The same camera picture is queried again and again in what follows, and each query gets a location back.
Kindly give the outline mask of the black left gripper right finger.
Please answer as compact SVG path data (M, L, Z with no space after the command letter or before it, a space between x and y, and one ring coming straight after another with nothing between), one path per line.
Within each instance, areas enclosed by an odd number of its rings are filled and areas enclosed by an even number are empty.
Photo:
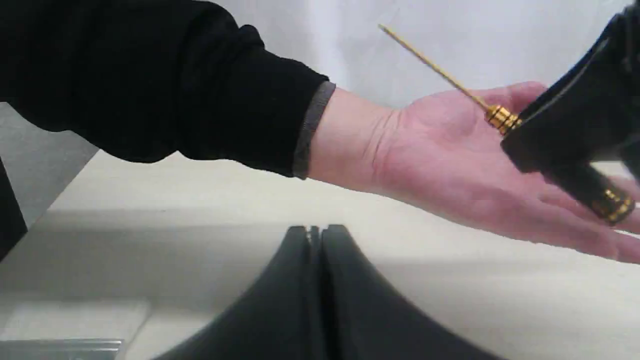
M498 358L400 294L342 225L330 225L320 235L320 306L330 360Z

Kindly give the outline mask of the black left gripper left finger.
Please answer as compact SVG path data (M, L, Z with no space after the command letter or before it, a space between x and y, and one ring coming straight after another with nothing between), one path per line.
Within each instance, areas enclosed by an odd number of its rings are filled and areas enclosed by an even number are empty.
M291 227L265 269L212 323L162 360L318 360L317 227Z

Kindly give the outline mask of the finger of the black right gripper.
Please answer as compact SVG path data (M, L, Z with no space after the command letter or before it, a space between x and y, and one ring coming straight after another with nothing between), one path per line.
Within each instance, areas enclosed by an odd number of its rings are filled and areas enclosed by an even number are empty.
M619 160L639 174L639 14L617 13L502 141L522 173Z

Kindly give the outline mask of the forearm in black sleeve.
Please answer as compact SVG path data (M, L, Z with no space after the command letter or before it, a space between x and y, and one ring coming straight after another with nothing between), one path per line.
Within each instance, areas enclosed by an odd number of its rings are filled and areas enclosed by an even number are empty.
M181 153L358 191L399 120L199 0L3 0L1 100L125 161Z

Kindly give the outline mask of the person's open hand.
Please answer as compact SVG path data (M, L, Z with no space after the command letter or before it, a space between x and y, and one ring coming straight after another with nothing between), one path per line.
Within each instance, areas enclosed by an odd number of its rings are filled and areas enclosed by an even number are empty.
M612 228L541 175L519 173L482 110L460 92L391 110L377 129L379 194L508 239L638 264L638 211Z

